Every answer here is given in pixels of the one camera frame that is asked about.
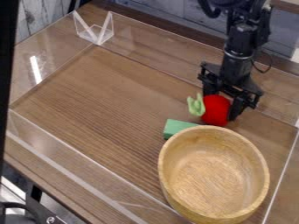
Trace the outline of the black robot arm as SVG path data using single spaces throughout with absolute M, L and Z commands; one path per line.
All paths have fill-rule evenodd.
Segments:
M 208 18 L 227 12 L 227 40 L 221 64 L 200 63 L 197 79 L 203 95 L 224 93 L 232 98 L 227 118 L 233 121 L 245 108 L 255 109 L 264 92 L 251 78 L 255 60 L 271 34 L 271 0 L 197 0 Z

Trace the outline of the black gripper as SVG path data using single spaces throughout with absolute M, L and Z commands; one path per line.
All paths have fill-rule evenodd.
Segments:
M 228 110 L 228 119 L 235 121 L 245 107 L 255 108 L 264 92 L 251 77 L 247 77 L 239 84 L 229 83 L 220 76 L 220 66 L 212 63 L 200 63 L 197 79 L 203 86 L 203 95 L 216 95 L 219 92 L 233 98 Z

